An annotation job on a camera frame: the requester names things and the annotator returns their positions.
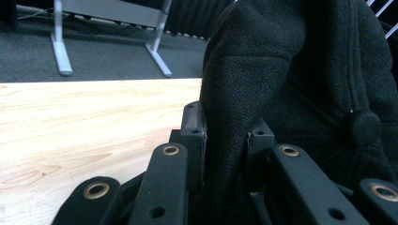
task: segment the gray carpet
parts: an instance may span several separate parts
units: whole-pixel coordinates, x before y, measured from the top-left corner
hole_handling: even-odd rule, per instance
[[[32,10],[19,8],[19,14]],[[144,47],[153,31],[67,15],[64,41],[73,75],[62,77],[50,39],[53,29],[46,13],[19,20],[16,32],[0,29],[0,83],[166,79]],[[197,37],[164,34],[159,54],[172,79],[200,77],[206,45]]]

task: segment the cable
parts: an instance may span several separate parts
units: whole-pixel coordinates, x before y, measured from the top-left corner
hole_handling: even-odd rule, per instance
[[[47,9],[40,9],[38,12],[32,14],[32,15],[27,15],[27,16],[22,16],[22,17],[18,17],[18,20],[24,20],[24,19],[28,19],[28,18],[32,18],[32,17],[37,17],[39,14],[43,13],[43,12],[47,12],[50,13],[49,10],[54,9],[53,7],[47,8]]]
[[[48,22],[48,23],[54,22],[54,14],[52,13],[52,11],[54,11],[53,7],[50,7],[47,9],[37,8],[37,10],[39,10],[39,11],[35,12],[34,14],[18,17],[18,20],[29,19],[30,21],[39,21],[39,22]],[[65,23],[75,22],[75,23],[80,23],[86,27],[89,27],[91,30],[89,30],[88,32],[83,32],[83,31],[81,31],[82,29],[79,29],[79,27],[75,27],[72,24],[65,24],[65,23],[63,24],[63,26],[69,30],[73,30],[79,34],[90,35],[90,36],[104,34],[104,35],[114,35],[114,36],[126,37],[126,36],[132,35],[139,28],[137,25],[133,25],[133,24],[129,24],[125,27],[123,27],[124,26],[123,24],[119,24],[118,27],[120,27],[120,29],[111,32],[111,31],[104,29],[103,27],[98,26],[97,24],[88,22],[86,19],[76,18],[74,13],[63,15],[62,19],[65,20]]]

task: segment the black fleece jacket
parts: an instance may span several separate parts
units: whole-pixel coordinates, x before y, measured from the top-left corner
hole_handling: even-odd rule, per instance
[[[360,0],[238,0],[208,43],[206,185],[191,223],[257,224],[241,160],[263,117],[334,182],[397,183],[398,94],[381,25]]]

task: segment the white table leg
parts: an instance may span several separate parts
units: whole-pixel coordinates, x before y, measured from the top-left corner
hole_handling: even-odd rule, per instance
[[[163,34],[164,26],[166,25],[167,16],[169,14],[170,6],[172,5],[172,0],[166,0],[163,4],[163,8],[160,12],[158,24],[156,26],[156,36],[154,41],[149,44],[147,43],[146,49],[149,51],[150,55],[152,56],[153,60],[155,60],[158,67],[161,69],[161,72],[165,77],[171,77],[172,72],[166,66],[166,64],[161,59],[161,56],[158,54],[158,47],[159,43],[161,42],[161,35]]]
[[[71,76],[73,71],[70,66],[67,49],[62,38],[62,2],[54,0],[54,30],[51,34],[56,62],[58,64],[59,73],[62,76]]]

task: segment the light wood tabletop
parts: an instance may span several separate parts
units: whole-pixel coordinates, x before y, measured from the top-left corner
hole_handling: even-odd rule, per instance
[[[84,180],[145,171],[200,84],[0,83],[0,224],[51,224]]]

